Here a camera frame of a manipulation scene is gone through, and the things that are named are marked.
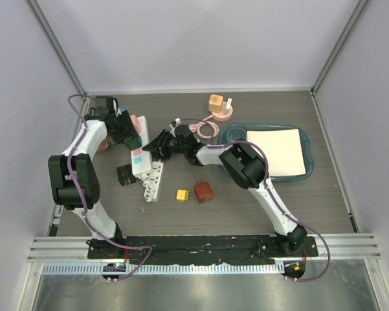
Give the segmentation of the pink cube adapter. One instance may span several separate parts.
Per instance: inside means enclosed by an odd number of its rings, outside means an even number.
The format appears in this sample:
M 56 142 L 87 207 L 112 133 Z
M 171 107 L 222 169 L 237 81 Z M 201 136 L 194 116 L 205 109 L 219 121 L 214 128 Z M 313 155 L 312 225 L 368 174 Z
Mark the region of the pink cube adapter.
M 142 126 L 141 126 L 141 123 L 138 120 L 138 118 L 135 115 L 130 115 L 130 119 L 132 121 L 134 129 L 137 131 L 138 134 L 141 134 L 142 133 Z

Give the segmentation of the green dragon cube adapter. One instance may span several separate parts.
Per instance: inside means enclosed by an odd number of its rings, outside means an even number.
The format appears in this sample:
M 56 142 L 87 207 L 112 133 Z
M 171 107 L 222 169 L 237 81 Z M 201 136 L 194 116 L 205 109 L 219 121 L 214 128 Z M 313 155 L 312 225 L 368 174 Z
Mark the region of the green dragon cube adapter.
M 124 139 L 124 144 L 130 151 L 137 150 L 142 147 L 142 139 L 139 134 L 130 135 Z

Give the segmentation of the long white power strip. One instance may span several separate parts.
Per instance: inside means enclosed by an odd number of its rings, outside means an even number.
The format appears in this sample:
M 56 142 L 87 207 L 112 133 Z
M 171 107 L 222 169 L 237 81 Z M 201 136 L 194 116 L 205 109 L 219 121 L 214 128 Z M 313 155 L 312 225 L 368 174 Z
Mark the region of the long white power strip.
M 142 133 L 139 134 L 142 139 L 142 146 L 149 143 L 148 123 L 145 116 L 137 117 L 142 126 Z M 143 151 L 142 148 L 133 150 L 131 152 L 131 166 L 133 175 L 136 178 L 141 178 L 144 174 L 153 172 L 153 164 L 151 154 Z

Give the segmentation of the black cube adapter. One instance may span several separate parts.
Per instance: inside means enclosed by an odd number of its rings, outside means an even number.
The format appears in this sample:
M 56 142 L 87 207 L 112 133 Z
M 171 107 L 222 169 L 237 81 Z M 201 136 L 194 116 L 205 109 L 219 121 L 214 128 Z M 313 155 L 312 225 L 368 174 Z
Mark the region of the black cube adapter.
M 129 186 L 134 184 L 137 180 L 133 175 L 131 164 L 117 167 L 117 179 L 121 186 Z

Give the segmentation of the small white usb power strip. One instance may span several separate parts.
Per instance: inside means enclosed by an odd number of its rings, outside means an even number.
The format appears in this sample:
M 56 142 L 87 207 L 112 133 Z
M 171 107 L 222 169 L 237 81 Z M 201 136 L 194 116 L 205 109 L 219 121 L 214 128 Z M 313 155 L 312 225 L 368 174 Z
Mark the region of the small white usb power strip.
M 158 200 L 163 170 L 164 163 L 161 161 L 154 161 L 153 172 L 147 174 L 142 179 L 142 184 L 145 188 L 144 199 L 148 203 L 156 202 Z

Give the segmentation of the yellow usb plug adapter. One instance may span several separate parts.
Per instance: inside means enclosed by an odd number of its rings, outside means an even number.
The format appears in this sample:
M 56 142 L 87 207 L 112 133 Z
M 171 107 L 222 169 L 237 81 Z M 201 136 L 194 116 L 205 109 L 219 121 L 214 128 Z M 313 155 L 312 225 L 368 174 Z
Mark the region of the yellow usb plug adapter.
M 178 202 L 188 202 L 192 198 L 193 194 L 186 189 L 178 189 L 176 194 L 176 200 Z

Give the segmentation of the red carp cube adapter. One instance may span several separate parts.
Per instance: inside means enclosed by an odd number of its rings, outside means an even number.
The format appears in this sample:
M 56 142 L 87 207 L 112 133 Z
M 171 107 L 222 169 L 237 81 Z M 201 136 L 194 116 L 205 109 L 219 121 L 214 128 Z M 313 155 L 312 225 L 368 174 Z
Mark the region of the red carp cube adapter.
M 200 181 L 194 186 L 194 194 L 198 203 L 206 203 L 213 198 L 212 188 L 207 181 Z

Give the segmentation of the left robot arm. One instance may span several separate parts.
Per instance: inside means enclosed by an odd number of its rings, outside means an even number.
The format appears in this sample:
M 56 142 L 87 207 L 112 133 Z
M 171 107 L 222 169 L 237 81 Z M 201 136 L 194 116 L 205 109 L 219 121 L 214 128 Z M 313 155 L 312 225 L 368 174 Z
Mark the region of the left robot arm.
M 100 184 L 93 166 L 93 157 L 104 139 L 124 144 L 128 150 L 142 146 L 128 111 L 122 111 L 118 100 L 110 96 L 86 97 L 95 106 L 82 115 L 68 97 L 68 104 L 81 119 L 81 130 L 72 144 L 60 155 L 48 160 L 50 186 L 56 205 L 73 212 L 90 230 L 93 239 L 104 240 L 102 250 L 112 259 L 125 250 L 122 232 L 100 201 Z

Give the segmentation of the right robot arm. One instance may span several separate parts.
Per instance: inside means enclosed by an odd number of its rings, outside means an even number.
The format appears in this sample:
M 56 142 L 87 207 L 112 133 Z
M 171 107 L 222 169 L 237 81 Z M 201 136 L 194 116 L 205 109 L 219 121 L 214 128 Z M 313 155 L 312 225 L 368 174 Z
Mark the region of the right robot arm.
M 194 137 L 188 125 L 182 124 L 172 132 L 163 130 L 142 149 L 157 159 L 182 154 L 194 166 L 224 166 L 235 184 L 249 191 L 267 214 L 282 253 L 293 256 L 302 249 L 307 231 L 277 194 L 269 176 L 268 160 L 253 143 L 240 140 L 205 144 Z

